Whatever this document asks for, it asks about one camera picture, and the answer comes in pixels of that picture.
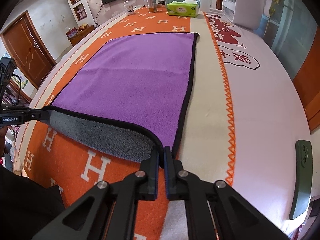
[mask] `doorway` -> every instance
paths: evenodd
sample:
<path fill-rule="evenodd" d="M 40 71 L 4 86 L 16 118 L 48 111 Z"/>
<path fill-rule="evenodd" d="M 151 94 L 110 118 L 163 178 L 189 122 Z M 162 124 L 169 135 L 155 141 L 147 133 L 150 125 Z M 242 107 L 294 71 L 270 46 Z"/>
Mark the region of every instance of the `doorway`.
<path fill-rule="evenodd" d="M 1 33 L 1 39 L 18 68 L 38 89 L 56 62 L 37 33 L 28 11 L 17 17 Z"/>

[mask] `black cable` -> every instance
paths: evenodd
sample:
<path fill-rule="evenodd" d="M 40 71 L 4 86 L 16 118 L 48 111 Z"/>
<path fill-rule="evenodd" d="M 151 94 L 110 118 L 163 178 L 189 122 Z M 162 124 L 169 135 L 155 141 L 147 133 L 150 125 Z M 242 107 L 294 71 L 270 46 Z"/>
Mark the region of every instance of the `black cable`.
<path fill-rule="evenodd" d="M 18 93 L 18 98 L 17 98 L 17 100 L 16 100 L 16 106 L 18 105 L 18 103 L 19 103 L 19 97 L 20 97 L 20 92 L 21 92 L 21 78 L 18 76 L 18 75 L 16 75 L 16 74 L 12 74 L 12 76 L 13 77 L 16 77 L 16 78 L 18 78 L 19 79 L 19 81 L 20 81 L 20 87 L 19 87 L 19 93 Z"/>
<path fill-rule="evenodd" d="M 98 18 L 98 15 L 99 15 L 99 13 L 100 13 L 100 11 L 101 11 L 101 9 L 102 9 L 102 5 L 103 5 L 103 3 L 101 2 L 101 7 L 100 7 L 100 10 L 98 11 L 98 14 L 97 14 L 97 16 L 96 16 L 96 19 L 95 19 L 95 23 L 96 23 L 96 25 L 98 25 L 98 26 L 100 26 L 100 24 L 97 24 L 97 18 Z"/>

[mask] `person's hand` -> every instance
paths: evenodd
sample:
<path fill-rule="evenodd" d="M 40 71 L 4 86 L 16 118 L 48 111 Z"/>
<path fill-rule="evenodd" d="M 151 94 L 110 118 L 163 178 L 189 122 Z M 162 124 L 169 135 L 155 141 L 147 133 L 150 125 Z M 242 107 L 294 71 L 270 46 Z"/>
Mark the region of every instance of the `person's hand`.
<path fill-rule="evenodd" d="M 7 134 L 8 127 L 4 126 L 0 129 L 0 157 L 2 157 L 5 147 L 5 135 Z"/>

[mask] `wooden side table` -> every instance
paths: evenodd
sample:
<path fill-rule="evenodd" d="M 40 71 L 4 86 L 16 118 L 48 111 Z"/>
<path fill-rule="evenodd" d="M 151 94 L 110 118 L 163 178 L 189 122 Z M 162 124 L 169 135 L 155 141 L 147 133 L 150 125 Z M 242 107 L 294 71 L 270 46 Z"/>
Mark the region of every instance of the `wooden side table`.
<path fill-rule="evenodd" d="M 92 32 L 95 29 L 94 25 L 90 25 L 86 27 L 84 30 L 78 32 L 75 36 L 68 39 L 72 46 L 76 46 L 85 36 L 87 36 L 90 32 Z"/>

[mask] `white shelf unit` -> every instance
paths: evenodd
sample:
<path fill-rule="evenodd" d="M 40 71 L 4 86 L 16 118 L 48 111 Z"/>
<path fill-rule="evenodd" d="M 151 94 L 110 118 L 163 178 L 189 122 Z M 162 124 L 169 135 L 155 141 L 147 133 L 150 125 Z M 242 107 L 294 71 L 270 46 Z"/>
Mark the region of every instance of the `white shelf unit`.
<path fill-rule="evenodd" d="M 96 27 L 87 0 L 68 0 L 68 3 L 78 27 L 86 23 Z"/>

